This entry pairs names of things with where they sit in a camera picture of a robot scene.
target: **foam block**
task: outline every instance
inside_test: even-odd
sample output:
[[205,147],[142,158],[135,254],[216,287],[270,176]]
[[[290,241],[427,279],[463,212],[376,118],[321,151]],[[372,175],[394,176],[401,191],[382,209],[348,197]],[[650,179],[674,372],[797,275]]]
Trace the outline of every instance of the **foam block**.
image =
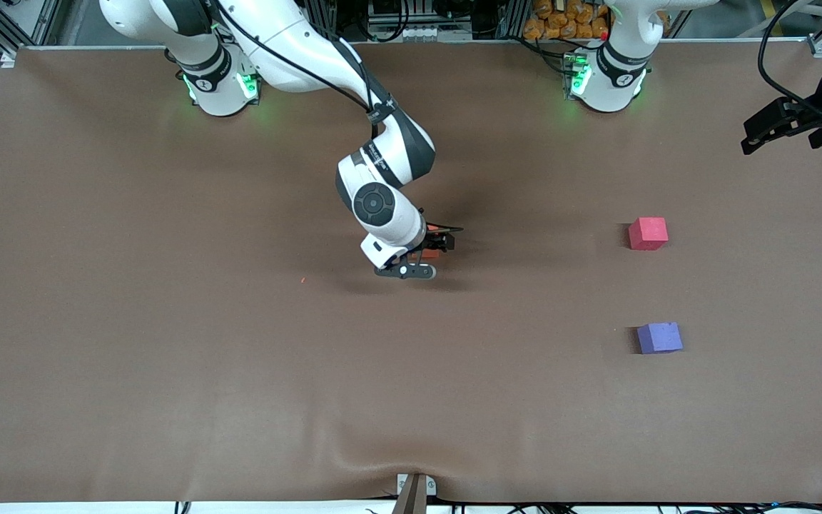
[[665,218],[637,218],[630,225],[629,233],[633,250],[659,250],[668,243]]
[[675,322],[650,323],[640,326],[636,332],[639,334],[639,349],[643,354],[671,353],[684,349],[681,332]]

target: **red cube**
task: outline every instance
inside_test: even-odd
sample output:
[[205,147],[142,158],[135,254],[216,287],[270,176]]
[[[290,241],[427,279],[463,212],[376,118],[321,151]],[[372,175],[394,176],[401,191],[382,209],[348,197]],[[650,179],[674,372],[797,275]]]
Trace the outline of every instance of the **red cube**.
[[637,218],[630,225],[629,233],[633,250],[659,250],[668,243],[665,218]]

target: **brown paper sheet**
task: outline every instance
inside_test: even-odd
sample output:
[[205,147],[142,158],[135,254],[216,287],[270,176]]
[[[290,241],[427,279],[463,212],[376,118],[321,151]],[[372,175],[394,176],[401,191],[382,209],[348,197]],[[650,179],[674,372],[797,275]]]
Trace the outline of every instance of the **brown paper sheet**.
[[[212,119],[157,51],[0,72],[0,501],[822,501],[822,150],[741,155],[756,45],[662,45],[611,115],[521,46],[361,53],[437,144],[407,195],[466,228],[431,283],[361,254],[331,91]],[[686,350],[637,355],[659,321]]]

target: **purple cube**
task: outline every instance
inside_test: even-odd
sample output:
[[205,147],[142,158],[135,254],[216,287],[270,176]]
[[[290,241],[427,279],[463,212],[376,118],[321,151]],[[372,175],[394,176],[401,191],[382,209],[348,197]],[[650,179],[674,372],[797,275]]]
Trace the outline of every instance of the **purple cube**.
[[681,332],[678,332],[678,324],[675,322],[649,323],[640,326],[636,332],[639,334],[639,348],[643,354],[671,353],[684,349]]

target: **green indicator light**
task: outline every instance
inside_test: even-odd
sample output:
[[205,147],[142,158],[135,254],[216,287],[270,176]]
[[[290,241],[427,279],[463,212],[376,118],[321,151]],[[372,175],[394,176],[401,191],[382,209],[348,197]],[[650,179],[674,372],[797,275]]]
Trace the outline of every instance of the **green indicator light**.
[[192,98],[192,101],[196,101],[196,92],[192,91],[192,84],[189,82],[189,78],[186,75],[183,75],[183,82],[186,83],[186,88],[189,90],[189,98]]
[[237,74],[237,82],[247,98],[255,98],[255,78],[252,75]]
[[583,71],[580,71],[577,77],[573,79],[574,94],[583,94],[585,92],[585,85],[588,84],[588,79],[592,77],[591,66],[586,65]]

